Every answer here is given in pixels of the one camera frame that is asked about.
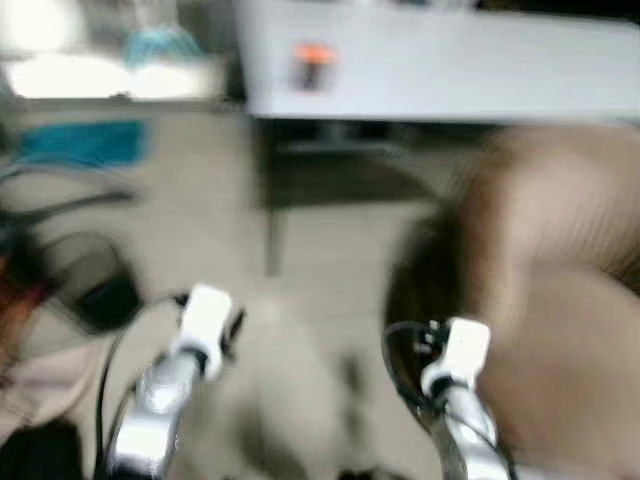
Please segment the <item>black floor equipment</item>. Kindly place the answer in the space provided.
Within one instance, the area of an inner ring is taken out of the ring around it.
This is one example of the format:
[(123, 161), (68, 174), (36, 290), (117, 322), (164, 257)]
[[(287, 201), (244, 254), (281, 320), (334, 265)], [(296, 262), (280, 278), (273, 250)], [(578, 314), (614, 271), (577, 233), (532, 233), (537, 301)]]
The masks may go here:
[(113, 238), (81, 230), (42, 243), (35, 229), (56, 216), (134, 198), (128, 189), (114, 189), (26, 211), (0, 205), (0, 314), (52, 301), (90, 334), (131, 323), (143, 296)]

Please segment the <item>orange and black object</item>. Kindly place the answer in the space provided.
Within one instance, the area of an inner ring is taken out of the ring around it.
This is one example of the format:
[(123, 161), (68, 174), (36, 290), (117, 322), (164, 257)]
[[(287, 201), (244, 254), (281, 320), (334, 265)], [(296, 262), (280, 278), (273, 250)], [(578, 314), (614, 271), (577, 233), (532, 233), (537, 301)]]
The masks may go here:
[(298, 91), (317, 92), (324, 88), (326, 73), (335, 59), (332, 47), (303, 42), (293, 47), (294, 87)]

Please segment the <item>grey table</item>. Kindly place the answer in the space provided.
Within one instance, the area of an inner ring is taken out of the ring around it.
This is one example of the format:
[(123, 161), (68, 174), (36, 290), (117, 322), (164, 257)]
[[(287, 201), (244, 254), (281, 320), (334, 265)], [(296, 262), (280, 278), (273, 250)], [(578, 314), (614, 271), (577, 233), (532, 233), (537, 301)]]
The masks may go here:
[[(484, 12), (474, 0), (401, 6), (347, 0), (234, 0), (244, 114), (265, 174), (264, 270), (282, 268), (279, 198), (294, 155), (387, 154), (367, 123), (590, 122), (640, 118), (640, 29), (618, 20)], [(294, 87), (293, 47), (335, 59), (317, 92)]]

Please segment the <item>teal mesh item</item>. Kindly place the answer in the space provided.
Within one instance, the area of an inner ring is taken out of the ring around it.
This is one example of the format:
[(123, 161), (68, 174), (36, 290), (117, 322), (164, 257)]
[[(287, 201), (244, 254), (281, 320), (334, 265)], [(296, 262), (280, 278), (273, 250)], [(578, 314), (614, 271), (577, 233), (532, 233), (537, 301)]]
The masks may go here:
[(129, 69), (141, 68), (155, 58), (198, 60), (205, 52), (195, 37), (180, 27), (148, 27), (137, 29), (125, 37), (122, 60)]

